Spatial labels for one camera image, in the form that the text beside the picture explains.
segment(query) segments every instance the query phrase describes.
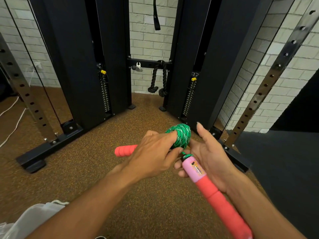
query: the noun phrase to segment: green rope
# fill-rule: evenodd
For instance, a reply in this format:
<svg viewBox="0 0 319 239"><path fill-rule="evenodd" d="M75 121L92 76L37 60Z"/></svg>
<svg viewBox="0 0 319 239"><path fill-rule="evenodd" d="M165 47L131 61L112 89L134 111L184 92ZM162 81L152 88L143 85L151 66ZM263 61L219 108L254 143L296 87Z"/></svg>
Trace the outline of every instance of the green rope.
<svg viewBox="0 0 319 239"><path fill-rule="evenodd" d="M172 131L177 131L177 140L172 145L171 149L178 148L178 147L182 147L185 149L190 140L190 135L191 135L190 127L186 124L181 123L169 128L165 133L169 133ZM183 159L193 156L192 154L186 154L185 152L182 152L182 154L184 154Z"/></svg>

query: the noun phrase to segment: black floor mat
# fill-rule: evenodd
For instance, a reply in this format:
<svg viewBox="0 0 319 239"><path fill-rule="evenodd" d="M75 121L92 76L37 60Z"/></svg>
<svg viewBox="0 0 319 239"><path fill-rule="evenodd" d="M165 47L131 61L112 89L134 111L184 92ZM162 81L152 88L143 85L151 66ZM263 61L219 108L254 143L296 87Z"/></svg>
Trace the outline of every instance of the black floor mat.
<svg viewBox="0 0 319 239"><path fill-rule="evenodd" d="M319 133L243 132L238 150L277 209L308 239L319 235Z"/></svg>

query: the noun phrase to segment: brown rubber floor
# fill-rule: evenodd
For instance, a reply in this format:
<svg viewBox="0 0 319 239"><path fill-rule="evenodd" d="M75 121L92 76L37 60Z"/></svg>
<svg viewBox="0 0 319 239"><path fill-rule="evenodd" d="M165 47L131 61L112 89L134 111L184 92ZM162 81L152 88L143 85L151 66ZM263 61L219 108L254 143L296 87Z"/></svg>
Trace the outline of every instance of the brown rubber floor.
<svg viewBox="0 0 319 239"><path fill-rule="evenodd" d="M42 88L34 88L54 128L59 123ZM59 88L48 88L62 122L71 118ZM0 112L15 100L0 103ZM94 128L46 159L47 166L35 174L26 173L15 161L18 155L41 144L43 138L26 112L16 132L0 148L0 223L14 222L30 206L59 199L72 201L124 159L114 149L136 144L149 129L164 132L178 120L158 107L162 98L132 94L134 110L127 110ZM0 117L0 143L14 129L23 111L21 101ZM200 140L195 133L192 137ZM248 176L262 190L251 172ZM111 238L231 238L229 232L189 179L173 169L141 181L114 209L101 229Z"/></svg>

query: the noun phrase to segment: electrical outlet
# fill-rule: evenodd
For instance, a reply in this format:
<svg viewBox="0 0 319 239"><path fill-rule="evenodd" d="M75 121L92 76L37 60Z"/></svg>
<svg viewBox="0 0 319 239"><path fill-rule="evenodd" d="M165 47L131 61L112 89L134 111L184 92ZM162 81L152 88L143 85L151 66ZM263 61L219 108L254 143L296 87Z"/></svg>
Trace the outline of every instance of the electrical outlet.
<svg viewBox="0 0 319 239"><path fill-rule="evenodd" d="M40 62L34 62L34 66L37 68L37 69L42 69L42 65Z"/></svg>

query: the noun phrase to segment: black strap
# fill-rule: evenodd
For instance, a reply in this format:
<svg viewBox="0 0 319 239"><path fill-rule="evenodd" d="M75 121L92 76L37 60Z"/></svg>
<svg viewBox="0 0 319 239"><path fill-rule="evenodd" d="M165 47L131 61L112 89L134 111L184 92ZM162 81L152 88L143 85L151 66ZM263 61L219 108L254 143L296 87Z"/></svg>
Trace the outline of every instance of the black strap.
<svg viewBox="0 0 319 239"><path fill-rule="evenodd" d="M161 88L159 90L159 95L161 97L164 97L164 96L168 95L168 92L166 91L167 69L166 69L166 63L163 60L157 61L157 64L155 65L154 70L153 70L151 86L147 90L150 93L155 93L158 90L158 86L154 87L154 85L155 85L155 80L156 80L156 73L157 73L157 70L158 70L160 65L163 66L163 88Z"/></svg>
<svg viewBox="0 0 319 239"><path fill-rule="evenodd" d="M160 21L157 16L156 0L153 0L153 8L154 8L154 27L155 27L155 30L158 31L160 30Z"/></svg>

